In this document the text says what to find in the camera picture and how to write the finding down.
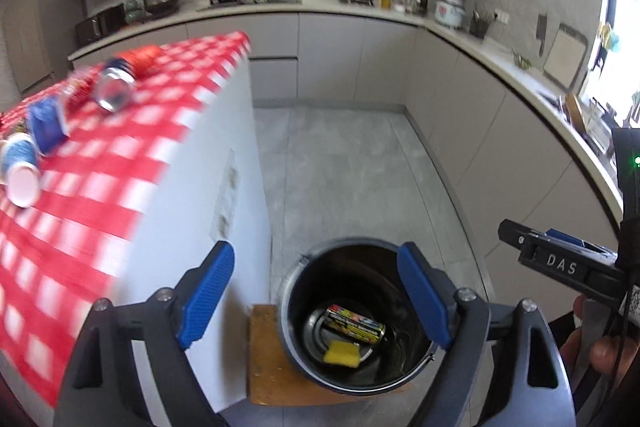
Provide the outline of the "person's right hand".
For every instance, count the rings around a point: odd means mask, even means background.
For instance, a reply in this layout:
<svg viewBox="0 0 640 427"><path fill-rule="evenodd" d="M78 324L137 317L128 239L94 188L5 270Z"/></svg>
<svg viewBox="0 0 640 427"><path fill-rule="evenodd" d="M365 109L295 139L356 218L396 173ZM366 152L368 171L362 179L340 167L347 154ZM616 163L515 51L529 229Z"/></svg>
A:
<svg viewBox="0 0 640 427"><path fill-rule="evenodd" d="M568 369L575 364L580 347L582 347L582 331L575 329L560 348L561 357ZM629 367L631 367L639 345L636 340L626 338L620 364L615 366L618 347L620 347L620 337L602 337L593 343L589 353L589 360L598 373L616 376L616 381L619 383L624 378Z"/></svg>

